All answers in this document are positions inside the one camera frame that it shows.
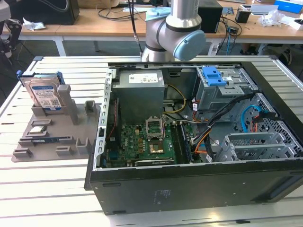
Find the blue cable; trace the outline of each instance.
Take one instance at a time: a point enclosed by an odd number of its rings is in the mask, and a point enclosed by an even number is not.
[[[228,55],[228,50],[229,50],[229,45],[230,45],[230,40],[231,40],[231,29],[229,28],[228,26],[228,32],[229,32],[229,35],[228,35],[228,40],[227,40],[227,50],[226,50],[226,55]]]
[[[248,132],[248,130],[245,126],[245,119],[244,119],[245,113],[248,111],[248,109],[250,109],[252,107],[255,108],[256,110],[258,110],[259,112],[262,111],[262,108],[258,105],[250,105],[250,106],[246,107],[246,109],[242,112],[242,115],[241,115],[241,124],[242,124],[242,128],[243,128],[244,132]]]

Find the motherboard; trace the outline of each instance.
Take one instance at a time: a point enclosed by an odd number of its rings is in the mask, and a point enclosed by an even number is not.
[[[123,125],[121,145],[107,153],[107,167],[173,165],[189,163],[191,154],[182,152],[194,137],[190,124],[164,123]],[[159,138],[150,135],[160,134]]]

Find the floor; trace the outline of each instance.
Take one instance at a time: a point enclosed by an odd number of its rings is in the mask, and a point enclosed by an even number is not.
[[[138,55],[138,46],[136,42],[117,42],[106,41],[99,42],[100,52],[95,52],[94,44],[91,41],[68,41],[64,43],[68,56],[93,56],[93,55],[116,55],[116,56],[136,56]],[[18,80],[16,79],[17,70],[25,70],[31,63],[34,56],[59,56],[55,43],[52,41],[26,41],[25,47],[19,44],[13,52],[12,67],[4,67],[0,62],[0,105],[9,95]],[[207,55],[209,45],[206,45],[201,55]],[[292,63],[289,69],[298,76],[302,66],[303,49],[300,46],[292,46]],[[236,44],[229,55],[239,55],[241,45]],[[219,51],[218,55],[226,55],[226,51]]]

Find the blue box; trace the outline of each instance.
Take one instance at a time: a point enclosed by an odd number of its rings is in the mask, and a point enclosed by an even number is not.
[[[297,0],[276,0],[274,5],[278,5],[278,10],[287,11],[291,13],[300,13],[302,9],[302,2]]]

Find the green motherboard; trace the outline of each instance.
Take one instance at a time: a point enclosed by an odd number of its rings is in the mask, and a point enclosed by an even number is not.
[[[185,136],[188,141],[194,137],[190,124],[184,124]],[[121,145],[107,153],[107,167],[134,166],[136,161],[168,160],[170,164],[177,164],[172,130],[173,124],[165,124],[163,138],[149,139],[145,125],[123,125],[121,128]],[[161,132],[159,125],[150,125],[148,133]]]

